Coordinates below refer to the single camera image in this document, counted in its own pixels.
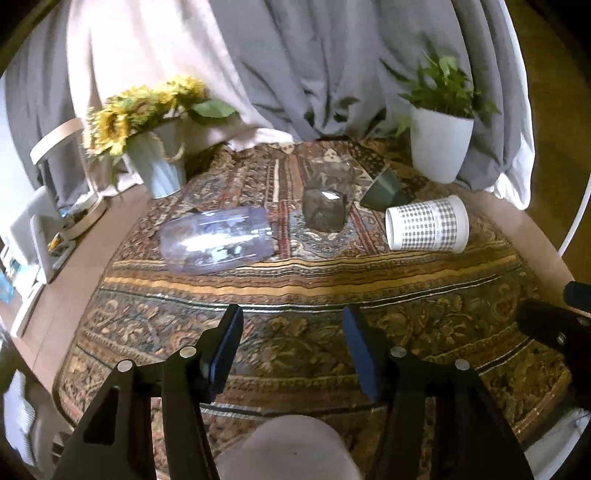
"white flower pot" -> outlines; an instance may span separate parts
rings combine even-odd
[[[127,140],[129,160],[155,199],[172,195],[187,183],[183,152],[180,118]]]
[[[474,119],[411,105],[413,166],[429,180],[451,183],[466,158]]]

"houndstooth pattern cup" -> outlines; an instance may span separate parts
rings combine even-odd
[[[388,245],[396,250],[464,250],[469,234],[466,207],[452,195],[410,203],[386,212]]]

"clear plastic bottle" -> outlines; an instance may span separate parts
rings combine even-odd
[[[162,226],[160,251],[168,270],[201,275],[258,262],[273,254],[263,207],[187,215]]]

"yellow flower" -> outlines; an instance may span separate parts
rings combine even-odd
[[[131,87],[124,92],[121,92],[117,97],[123,98],[134,98],[134,97],[144,97],[148,96],[151,90],[146,87],[146,85],[141,85],[139,87]]]
[[[191,96],[196,99],[207,96],[205,84],[201,80],[197,80],[189,75],[176,75],[167,84],[179,95]]]
[[[95,127],[96,154],[110,150],[114,157],[122,155],[129,136],[129,122],[125,111],[106,105],[97,113]]]
[[[170,103],[175,99],[177,95],[177,92],[172,85],[162,82],[156,85],[154,92],[158,96],[158,101],[160,103]]]

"gray fabric backdrop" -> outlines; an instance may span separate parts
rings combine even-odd
[[[476,119],[458,180],[494,184],[521,140],[517,63],[503,0],[210,0],[257,110],[296,139],[392,135],[409,105],[394,72],[416,75],[424,51],[454,55],[501,110]],[[33,31],[7,71],[11,133],[23,162],[43,135],[74,117],[67,76],[69,1]],[[74,145],[41,169],[60,205],[87,190]]]
[[[31,162],[31,149],[43,136],[76,116],[66,60],[69,9],[69,0],[55,7],[28,36],[6,71],[8,123],[23,163]],[[38,180],[53,192],[58,206],[71,205],[88,191],[75,142],[59,145],[38,165]]]
[[[393,72],[415,76],[431,45],[458,57],[502,112],[476,120],[459,180],[483,189],[511,166],[521,105],[499,0],[210,3],[249,98],[275,128],[304,141],[391,135],[409,111]]]

